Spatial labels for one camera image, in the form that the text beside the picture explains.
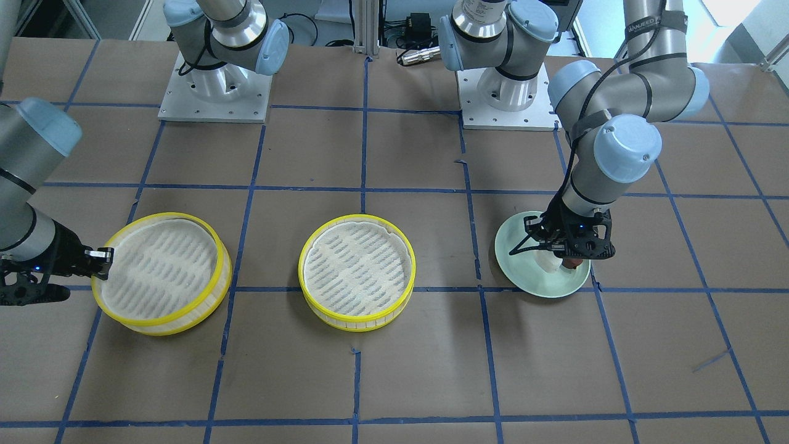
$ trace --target green plate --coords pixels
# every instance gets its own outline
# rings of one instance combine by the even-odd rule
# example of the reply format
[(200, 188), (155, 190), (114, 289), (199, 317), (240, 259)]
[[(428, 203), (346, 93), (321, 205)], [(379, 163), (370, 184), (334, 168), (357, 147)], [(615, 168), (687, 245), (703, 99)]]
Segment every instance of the green plate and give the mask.
[[(510, 256), (512, 248), (526, 236), (523, 218), (540, 214), (540, 211), (524, 211), (507, 219), (495, 235), (495, 258), (504, 275), (524, 292), (542, 298), (561, 298), (575, 293), (586, 282), (591, 269), (588, 260), (574, 270), (560, 266), (556, 273), (548, 273), (537, 264), (534, 251)], [(537, 245), (537, 241), (529, 239), (523, 244), (532, 245)]]

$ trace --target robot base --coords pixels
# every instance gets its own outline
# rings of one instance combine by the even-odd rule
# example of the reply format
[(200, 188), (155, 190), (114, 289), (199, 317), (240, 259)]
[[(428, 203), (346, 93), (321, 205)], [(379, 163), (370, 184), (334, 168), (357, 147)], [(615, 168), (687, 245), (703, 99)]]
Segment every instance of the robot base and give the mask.
[[(584, 260), (576, 269), (562, 266), (556, 273), (543, 270), (535, 260), (535, 251), (510, 256), (513, 246), (518, 245), (525, 236), (523, 218), (539, 216), (540, 211), (526, 211), (507, 219), (495, 235), (495, 257), (504, 275), (524, 292), (542, 298), (561, 298), (575, 293), (589, 277), (591, 265)], [(537, 245), (537, 241), (529, 239), (523, 245)]]
[(498, 110), (481, 97), (477, 84), (487, 68), (458, 71), (460, 107), (463, 110), (463, 127), (469, 130), (526, 130), (553, 131), (562, 127), (559, 116), (553, 112), (548, 97), (548, 72), (545, 65), (537, 74), (537, 94), (531, 106), (523, 111)]
[(232, 100), (207, 101), (192, 91), (185, 77), (178, 75), (183, 64), (181, 54), (175, 60), (170, 82), (159, 109), (159, 120), (172, 122), (231, 122), (265, 123), (271, 76), (264, 76), (244, 68), (247, 79)]

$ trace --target silver cable connector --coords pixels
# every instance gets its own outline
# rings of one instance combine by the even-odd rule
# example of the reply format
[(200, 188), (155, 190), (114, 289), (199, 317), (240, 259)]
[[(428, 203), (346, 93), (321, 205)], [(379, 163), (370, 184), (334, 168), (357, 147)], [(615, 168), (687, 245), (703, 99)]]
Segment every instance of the silver cable connector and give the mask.
[(434, 58), (441, 57), (440, 47), (430, 47), (427, 49), (420, 49), (419, 51), (412, 51), (410, 54), (402, 56), (402, 65), (411, 66), (418, 63), (430, 62)]

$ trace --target white mounting plate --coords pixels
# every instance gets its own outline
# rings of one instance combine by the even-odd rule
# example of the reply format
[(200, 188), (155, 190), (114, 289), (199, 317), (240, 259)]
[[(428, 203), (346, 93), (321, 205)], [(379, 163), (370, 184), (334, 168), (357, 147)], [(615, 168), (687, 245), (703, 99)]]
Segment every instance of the white mounting plate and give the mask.
[(531, 106), (523, 111), (498, 110), (482, 98), (477, 83), (487, 68), (458, 71), (460, 108), (463, 110), (463, 128), (468, 130), (521, 130), (553, 131), (554, 125), (562, 127), (559, 116), (552, 114), (548, 97), (548, 72), (545, 65), (537, 74), (537, 94)]
[(207, 102), (192, 92), (186, 79), (178, 75), (183, 64), (181, 54), (175, 60), (170, 83), (159, 108), (159, 120), (171, 122), (265, 123), (271, 76), (248, 72), (244, 95), (230, 102)]

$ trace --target round basket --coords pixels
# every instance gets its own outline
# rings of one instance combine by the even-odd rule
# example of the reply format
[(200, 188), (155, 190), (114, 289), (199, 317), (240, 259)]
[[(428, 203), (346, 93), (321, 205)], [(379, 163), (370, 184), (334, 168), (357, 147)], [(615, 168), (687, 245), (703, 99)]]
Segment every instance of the round basket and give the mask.
[(378, 329), (406, 307), (417, 259), (402, 231), (380, 217), (330, 220), (309, 237), (298, 262), (301, 289), (328, 325), (352, 332)]
[(152, 336), (182, 332), (224, 299), (230, 258), (211, 226), (184, 213), (136, 220), (106, 244), (115, 249), (107, 280), (91, 279), (93, 296), (111, 318)]

